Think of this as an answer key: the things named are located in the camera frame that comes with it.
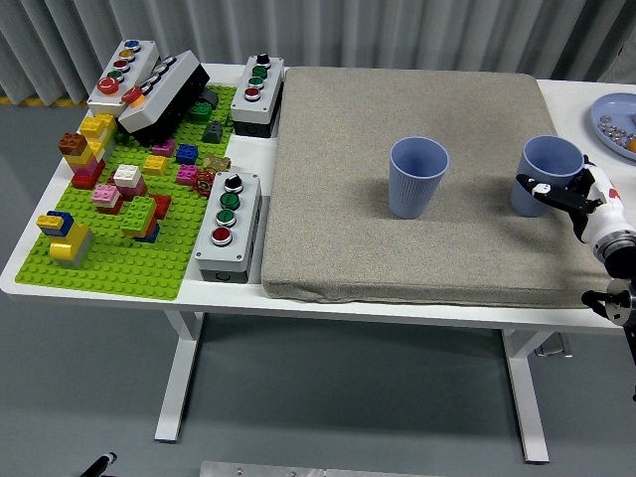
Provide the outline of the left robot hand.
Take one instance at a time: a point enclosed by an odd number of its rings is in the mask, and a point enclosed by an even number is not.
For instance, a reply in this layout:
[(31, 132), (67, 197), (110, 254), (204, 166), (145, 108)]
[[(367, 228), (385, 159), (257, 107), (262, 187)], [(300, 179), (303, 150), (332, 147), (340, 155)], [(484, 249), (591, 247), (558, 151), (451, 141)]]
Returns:
[(106, 452), (96, 458), (80, 475), (81, 477), (100, 477), (117, 460), (117, 454)]

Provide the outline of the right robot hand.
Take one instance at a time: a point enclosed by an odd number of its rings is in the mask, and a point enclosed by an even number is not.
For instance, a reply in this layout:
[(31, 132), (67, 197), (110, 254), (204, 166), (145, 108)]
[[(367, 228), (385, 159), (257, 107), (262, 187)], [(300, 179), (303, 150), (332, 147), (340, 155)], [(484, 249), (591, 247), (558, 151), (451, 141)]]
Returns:
[(634, 247), (635, 228), (625, 220), (617, 190), (599, 166), (586, 155), (583, 158), (583, 168), (564, 187), (527, 174), (518, 174), (516, 180), (534, 199), (568, 213), (575, 236), (594, 253), (607, 255), (611, 248)]

